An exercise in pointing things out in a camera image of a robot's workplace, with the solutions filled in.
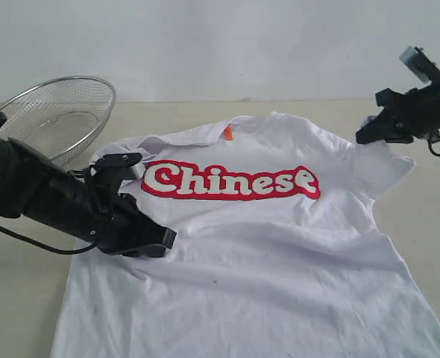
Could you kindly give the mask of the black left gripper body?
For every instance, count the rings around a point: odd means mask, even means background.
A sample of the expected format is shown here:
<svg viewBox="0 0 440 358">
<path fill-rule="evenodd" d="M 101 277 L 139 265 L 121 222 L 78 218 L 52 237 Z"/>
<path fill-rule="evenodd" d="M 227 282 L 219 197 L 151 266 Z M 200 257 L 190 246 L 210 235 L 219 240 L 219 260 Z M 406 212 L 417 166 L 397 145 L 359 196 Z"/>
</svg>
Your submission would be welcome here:
<svg viewBox="0 0 440 358">
<path fill-rule="evenodd" d="M 94 244 L 102 253 L 122 254 L 126 244 L 141 243 L 141 220 L 132 196 L 99 196 L 72 177 L 52 177 L 38 186 L 24 215 Z"/>
</svg>

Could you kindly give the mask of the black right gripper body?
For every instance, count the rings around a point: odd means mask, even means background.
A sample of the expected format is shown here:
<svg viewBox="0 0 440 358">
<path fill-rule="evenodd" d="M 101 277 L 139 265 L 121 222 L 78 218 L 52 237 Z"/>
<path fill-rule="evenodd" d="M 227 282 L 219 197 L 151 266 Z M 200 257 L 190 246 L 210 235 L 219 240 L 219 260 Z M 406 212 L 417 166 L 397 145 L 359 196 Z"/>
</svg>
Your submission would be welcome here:
<svg viewBox="0 0 440 358">
<path fill-rule="evenodd" d="M 440 81 L 406 93 L 384 89 L 376 94 L 376 102 L 391 113 L 398 133 L 430 139 L 440 130 Z"/>
</svg>

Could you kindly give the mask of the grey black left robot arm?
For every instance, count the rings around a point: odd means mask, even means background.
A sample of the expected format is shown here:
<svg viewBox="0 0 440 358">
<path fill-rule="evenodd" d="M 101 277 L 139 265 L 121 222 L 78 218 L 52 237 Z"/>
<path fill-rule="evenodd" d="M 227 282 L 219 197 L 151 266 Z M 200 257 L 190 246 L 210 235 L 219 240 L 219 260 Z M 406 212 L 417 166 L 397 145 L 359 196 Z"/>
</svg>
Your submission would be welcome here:
<svg viewBox="0 0 440 358">
<path fill-rule="evenodd" d="M 120 193 L 141 154 L 106 154 L 66 172 L 16 139 L 0 138 L 0 216 L 26 216 L 87 242 L 107 255 L 163 257 L 176 233 L 142 213 Z"/>
</svg>

